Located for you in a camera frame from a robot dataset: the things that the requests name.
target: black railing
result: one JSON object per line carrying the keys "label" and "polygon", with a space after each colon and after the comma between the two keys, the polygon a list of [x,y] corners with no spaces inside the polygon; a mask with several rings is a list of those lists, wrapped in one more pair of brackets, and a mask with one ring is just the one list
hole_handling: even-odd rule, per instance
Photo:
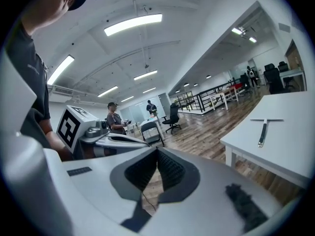
{"label": "black railing", "polygon": [[224,86],[230,87],[237,83],[240,83],[240,79],[230,81],[228,83],[216,86],[214,88],[210,88],[208,90],[200,92],[197,95],[189,96],[186,99],[179,99],[176,102],[176,105],[178,105],[181,110],[188,110],[189,112],[191,110],[200,110],[201,112],[207,111],[208,108],[212,107],[212,102],[214,106],[224,102],[222,95],[216,97],[215,99],[212,98],[212,102],[211,102],[211,99],[209,97],[210,95],[215,95],[219,93],[223,89]]}

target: fluorescent light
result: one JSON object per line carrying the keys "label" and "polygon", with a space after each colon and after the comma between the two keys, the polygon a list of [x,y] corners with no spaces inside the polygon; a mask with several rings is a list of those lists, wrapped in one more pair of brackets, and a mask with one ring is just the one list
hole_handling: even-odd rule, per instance
{"label": "fluorescent light", "polygon": [[47,84],[52,85],[61,73],[74,61],[74,58],[68,55],[65,60],[57,67],[53,75],[50,76]]}
{"label": "fluorescent light", "polygon": [[256,40],[256,39],[254,39],[253,37],[251,37],[251,38],[250,38],[250,41],[251,41],[251,42],[254,42],[254,43],[256,43],[256,42],[257,42],[257,40]]}
{"label": "fluorescent light", "polygon": [[127,100],[130,100],[130,99],[132,99],[132,98],[133,98],[133,96],[132,96],[132,97],[129,97],[129,98],[125,99],[125,100],[122,100],[122,102],[127,101]]}
{"label": "fluorescent light", "polygon": [[158,71],[157,71],[157,70],[155,70],[155,71],[153,71],[153,72],[149,72],[149,73],[146,73],[146,74],[140,75],[140,76],[135,77],[135,78],[133,78],[133,79],[136,81],[136,80],[139,80],[139,79],[141,79],[141,78],[147,77],[147,76],[149,76],[149,75],[155,74],[155,73],[157,73],[157,72],[158,72]]}
{"label": "fluorescent light", "polygon": [[162,21],[162,14],[148,15],[138,18],[129,19],[123,21],[121,23],[115,24],[104,29],[107,36],[118,33],[122,30],[126,30],[135,26],[150,24],[150,23],[158,23]]}
{"label": "fluorescent light", "polygon": [[105,91],[104,93],[101,93],[98,97],[102,97],[103,95],[105,95],[105,94],[107,94],[107,93],[109,93],[109,92],[111,92],[112,90],[115,90],[115,89],[117,89],[117,88],[118,88],[118,86],[114,86],[113,88],[111,88],[111,89]]}
{"label": "fluorescent light", "polygon": [[242,31],[236,28],[233,28],[232,32],[235,32],[236,34],[239,34],[239,35],[242,34]]}
{"label": "fluorescent light", "polygon": [[144,91],[143,93],[146,93],[146,92],[151,91],[151,90],[154,90],[154,89],[156,89],[156,88],[152,88],[152,89],[146,90],[146,91]]}

